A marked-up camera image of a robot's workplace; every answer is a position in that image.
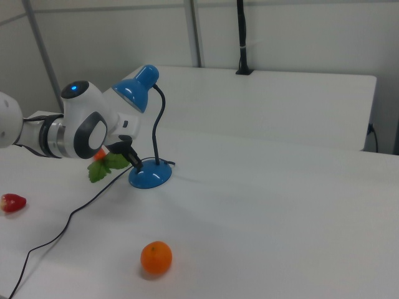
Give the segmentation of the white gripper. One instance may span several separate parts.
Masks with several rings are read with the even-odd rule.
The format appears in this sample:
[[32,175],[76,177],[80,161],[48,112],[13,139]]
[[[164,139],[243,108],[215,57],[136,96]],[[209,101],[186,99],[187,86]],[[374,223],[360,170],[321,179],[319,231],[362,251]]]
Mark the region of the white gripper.
[[143,167],[137,152],[132,148],[130,140],[135,140],[140,130],[140,118],[120,112],[112,112],[106,119],[107,135],[105,146],[113,154],[122,154],[123,157],[137,170]]

